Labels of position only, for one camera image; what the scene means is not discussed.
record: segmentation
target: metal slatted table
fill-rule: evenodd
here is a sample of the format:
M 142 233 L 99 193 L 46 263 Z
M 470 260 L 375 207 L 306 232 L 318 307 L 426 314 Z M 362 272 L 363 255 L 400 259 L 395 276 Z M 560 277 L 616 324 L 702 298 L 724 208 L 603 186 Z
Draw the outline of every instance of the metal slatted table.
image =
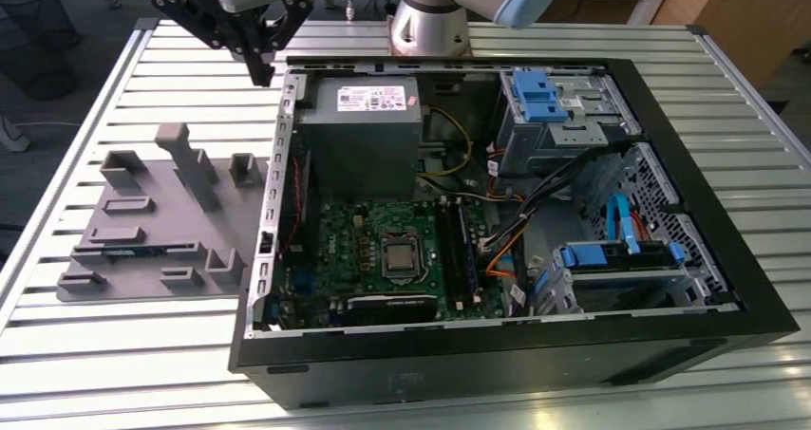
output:
M 684 28 L 471 26 L 476 55 L 630 58 L 803 331 L 660 383 L 286 412 L 226 370 L 238 301 L 63 305 L 55 287 L 115 149 L 166 158 L 188 122 L 210 157 L 267 157 L 282 77 L 256 88 L 226 50 L 171 22 L 138 29 L 0 274 L 0 427 L 786 428 L 811 423 L 811 162 L 712 41 Z M 311 22 L 286 55 L 384 55 L 380 24 Z

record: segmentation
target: yellow wire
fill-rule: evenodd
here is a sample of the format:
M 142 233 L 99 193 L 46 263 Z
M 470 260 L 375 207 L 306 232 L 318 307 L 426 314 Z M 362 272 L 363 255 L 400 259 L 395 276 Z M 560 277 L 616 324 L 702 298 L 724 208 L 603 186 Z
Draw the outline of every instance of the yellow wire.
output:
M 454 119 L 454 117 L 451 117 L 451 114 L 444 112 L 439 107 L 428 107 L 428 109 L 438 111 L 440 114 L 443 114 L 443 116 L 447 118 L 447 120 L 451 123 L 454 123 L 454 126 L 456 126 L 456 129 L 459 129 L 459 132 L 466 137 L 466 144 L 468 145 L 468 153 L 466 154 L 466 160 L 462 162 L 462 164 L 459 164 L 452 169 L 448 169 L 447 171 L 439 171 L 439 172 L 422 172 L 418 175 L 426 176 L 426 177 L 450 176 L 451 174 L 454 174 L 454 173 L 459 172 L 462 169 L 464 169 L 464 167 L 470 163 L 470 157 L 472 156 L 472 141 L 470 140 L 468 131 L 466 131 L 466 128 L 462 127 L 462 124 L 456 121 L 456 119 Z

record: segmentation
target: floor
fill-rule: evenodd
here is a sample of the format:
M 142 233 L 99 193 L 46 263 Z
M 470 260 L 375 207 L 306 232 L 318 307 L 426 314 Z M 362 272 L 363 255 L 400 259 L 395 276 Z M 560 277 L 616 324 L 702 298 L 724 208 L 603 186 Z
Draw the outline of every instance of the floor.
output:
M 374 19 L 372 8 L 364 8 L 367 1 L 356 0 L 356 20 Z M 159 15 L 148 0 L 122 3 L 120 9 L 111 10 L 106 0 L 63 0 L 83 37 L 67 54 L 80 81 L 68 96 L 52 102 L 34 102 L 0 77 L 0 112 L 18 124 L 39 123 L 20 127 L 32 142 L 28 152 L 10 154 L 0 150 L 0 224 L 27 223 L 76 133 L 76 126 L 43 123 L 82 123 L 136 20 Z M 343 9 L 328 10 L 323 0 L 318 0 L 312 18 L 344 20 Z M 788 102 L 780 117 L 806 146 L 811 146 L 811 65 L 799 55 L 788 58 L 762 94 L 768 101 Z M 0 264 L 15 239 L 16 233 L 0 230 Z

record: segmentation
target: blue plastic latch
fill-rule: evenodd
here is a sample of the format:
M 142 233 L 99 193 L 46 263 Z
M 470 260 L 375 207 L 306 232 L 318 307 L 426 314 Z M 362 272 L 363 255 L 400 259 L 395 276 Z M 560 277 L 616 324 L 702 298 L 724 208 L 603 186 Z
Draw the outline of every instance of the blue plastic latch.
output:
M 564 267 L 571 267 L 576 264 L 576 261 L 574 259 L 574 253 L 571 252 L 570 247 L 560 249 L 560 258 L 563 259 Z
M 548 280 L 548 271 L 544 271 L 542 276 L 538 277 L 538 281 L 535 282 L 535 286 L 532 287 L 532 295 L 538 295 L 544 287 L 546 281 Z
M 599 245 L 571 245 L 578 266 L 606 266 L 606 253 Z
M 671 249 L 672 259 L 675 259 L 676 264 L 684 264 L 686 256 L 684 256 L 684 248 L 682 248 L 682 244 L 678 242 L 671 242 L 668 245 Z
M 527 122 L 564 122 L 570 119 L 570 112 L 558 105 L 558 89 L 543 71 L 516 71 L 512 78 Z

